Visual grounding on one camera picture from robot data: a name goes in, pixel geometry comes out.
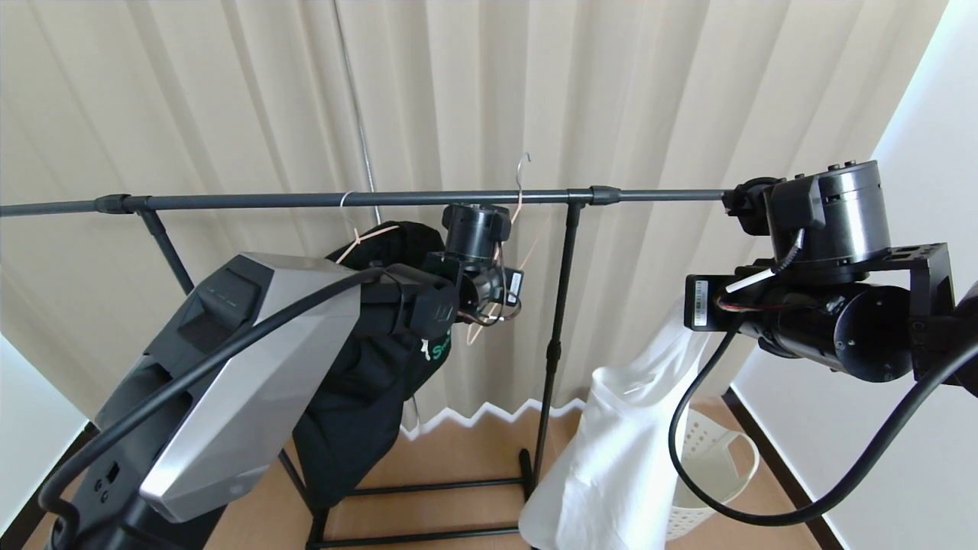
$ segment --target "curtain fold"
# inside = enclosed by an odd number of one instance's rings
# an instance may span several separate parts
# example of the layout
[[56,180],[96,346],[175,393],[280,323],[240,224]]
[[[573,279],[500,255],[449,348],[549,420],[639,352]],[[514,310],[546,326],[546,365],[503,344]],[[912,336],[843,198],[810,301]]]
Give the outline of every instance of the curtain fold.
[[[9,0],[0,200],[366,191],[351,89],[379,191],[512,189],[524,152],[527,188],[821,171],[867,159],[944,5]],[[347,214],[373,225],[369,208]],[[439,207],[381,214],[440,220]],[[324,255],[351,235],[335,208],[161,216],[195,280],[236,252]],[[506,245],[508,263],[525,261],[523,311],[472,346],[456,330],[419,392],[423,419],[540,397],[563,217],[523,209]],[[92,416],[179,287],[135,216],[4,219],[0,231],[0,330]],[[719,204],[585,208],[556,404],[634,355],[686,274],[765,254]],[[736,354],[728,363],[714,391]]]

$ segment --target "dark baseboard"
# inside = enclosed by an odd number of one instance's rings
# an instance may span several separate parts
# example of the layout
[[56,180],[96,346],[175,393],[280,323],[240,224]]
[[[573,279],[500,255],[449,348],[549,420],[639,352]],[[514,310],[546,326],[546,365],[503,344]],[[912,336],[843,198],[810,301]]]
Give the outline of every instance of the dark baseboard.
[[[802,488],[798,479],[794,477],[794,474],[788,469],[781,455],[775,450],[775,447],[771,444],[771,440],[768,439],[767,434],[761,430],[761,427],[754,420],[754,417],[747,411],[747,407],[743,406],[740,401],[740,397],[734,393],[733,390],[727,390],[724,393],[724,402],[731,409],[731,412],[736,417],[740,426],[747,436],[754,440],[757,445],[757,449],[761,452],[761,458],[764,462],[771,468],[771,472],[775,475],[775,479],[778,480],[778,484],[787,493],[788,498],[791,499],[791,503],[795,508],[801,508],[802,506],[808,506],[812,504],[812,499],[808,497],[808,493]],[[844,550],[844,546],[839,542],[839,539],[835,537],[835,533],[832,529],[828,527],[825,519],[818,518],[817,520],[811,520],[807,522],[806,525],[808,529],[812,532],[815,540],[818,542],[819,546],[823,550]]]
[[[58,459],[58,464],[48,472],[48,475],[44,477],[44,481],[51,476],[51,474],[61,468],[65,460],[73,456],[74,453],[85,445],[88,441],[98,433],[95,425],[88,423],[85,428],[82,429],[78,437],[74,439],[71,445],[65,451],[65,454]],[[14,518],[14,521],[7,527],[3,535],[0,535],[0,550],[20,550],[30,539],[30,536],[34,534],[34,530],[37,529],[37,525],[41,523],[41,519],[44,518],[44,510],[37,504],[37,493],[40,492],[41,487],[38,486],[34,490],[34,494],[31,495],[30,500],[24,503],[23,508]]]

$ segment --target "white wall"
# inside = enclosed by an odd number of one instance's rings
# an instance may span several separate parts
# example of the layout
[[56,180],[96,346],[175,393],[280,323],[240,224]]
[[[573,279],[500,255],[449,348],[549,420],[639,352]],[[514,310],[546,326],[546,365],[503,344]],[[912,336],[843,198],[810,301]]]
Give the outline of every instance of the white wall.
[[[875,157],[893,243],[947,241],[963,295],[978,280],[978,2],[952,0]],[[756,351],[734,389],[810,493],[821,496],[910,385],[910,377],[869,385]],[[978,399],[938,389],[863,484],[828,514],[845,543],[858,550],[978,547],[976,419]]]
[[0,336],[0,532],[88,420]]

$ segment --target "wooden floor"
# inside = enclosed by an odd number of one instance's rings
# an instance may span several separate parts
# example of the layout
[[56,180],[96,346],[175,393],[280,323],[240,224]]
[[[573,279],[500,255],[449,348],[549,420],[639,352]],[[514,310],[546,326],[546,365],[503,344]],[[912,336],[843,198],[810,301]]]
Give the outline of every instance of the wooden floor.
[[[719,400],[696,408],[728,428],[737,428],[733,415]],[[553,463],[570,441],[579,418],[579,413],[571,412],[551,421],[545,467]],[[484,417],[472,429],[445,422],[414,441],[402,437],[361,486],[517,477],[516,455],[520,448],[532,449],[537,419],[536,411],[528,411],[513,424],[494,417]],[[746,448],[734,449],[738,465],[749,456],[747,452]],[[792,509],[766,465],[761,466],[754,481],[734,504],[760,514]],[[326,534],[329,538],[347,538],[446,528],[503,527],[515,524],[522,505],[518,485],[348,498],[331,510]],[[49,516],[28,542],[27,550],[43,548],[41,541],[50,522]],[[276,462],[250,495],[228,507],[207,550],[301,550],[309,527],[309,514],[292,489],[285,470]],[[369,548],[525,550],[527,547],[518,534],[509,534]],[[764,528],[713,517],[692,533],[670,542],[667,548],[807,550],[819,546],[804,526]]]

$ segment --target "clothes rack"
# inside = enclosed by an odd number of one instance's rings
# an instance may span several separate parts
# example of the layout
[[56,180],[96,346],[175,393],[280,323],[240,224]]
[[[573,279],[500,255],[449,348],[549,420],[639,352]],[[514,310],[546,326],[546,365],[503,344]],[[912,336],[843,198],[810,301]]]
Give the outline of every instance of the clothes rack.
[[[547,439],[547,427],[550,421],[551,403],[554,398],[554,383],[559,365],[561,350],[561,334],[563,317],[567,306],[567,291],[570,286],[570,274],[574,257],[577,230],[581,210],[585,206],[609,206],[617,203],[654,203],[654,202],[688,202],[688,201],[719,201],[722,190],[621,190],[606,186],[593,186],[586,189],[536,190],[523,191],[443,191],[443,192],[396,192],[396,193],[305,193],[305,194],[259,194],[259,195],[203,195],[203,196],[131,196],[127,194],[106,195],[90,201],[69,201],[59,203],[44,203],[30,205],[0,206],[0,217],[31,216],[55,213],[99,212],[106,214],[136,214],[142,218],[147,230],[159,246],[166,263],[173,271],[185,294],[194,289],[193,280],[187,272],[180,254],[176,251],[166,227],[159,218],[161,210],[183,209],[228,209],[228,208],[299,208],[299,207],[339,207],[344,206],[445,206],[454,203],[479,205],[512,205],[523,204],[565,204],[565,229],[563,235],[563,252],[560,257],[560,269],[557,276],[556,303],[554,307],[554,324],[550,342],[547,345],[546,377],[544,394],[540,410],[540,422],[537,430],[536,448],[532,464],[528,449],[521,449],[517,456],[520,476],[518,478],[500,478],[492,480],[457,481],[443,483],[425,483],[401,485],[392,487],[359,488],[349,497],[374,494],[397,494],[418,491],[450,490],[466,487],[484,487],[495,485],[518,484],[522,487],[523,497],[529,499],[530,494],[540,480],[543,469],[543,450]],[[350,546],[381,545],[404,542],[420,542],[428,540],[443,540],[451,538],[488,536],[518,532],[516,525],[507,527],[471,528],[445,530],[417,534],[402,534],[378,536],[369,538],[333,539],[326,540],[324,530],[329,509],[321,510],[312,505],[307,488],[291,459],[283,449],[279,459],[295,489],[298,491],[306,508],[312,515],[312,526],[306,541],[306,550],[319,548],[340,548]]]

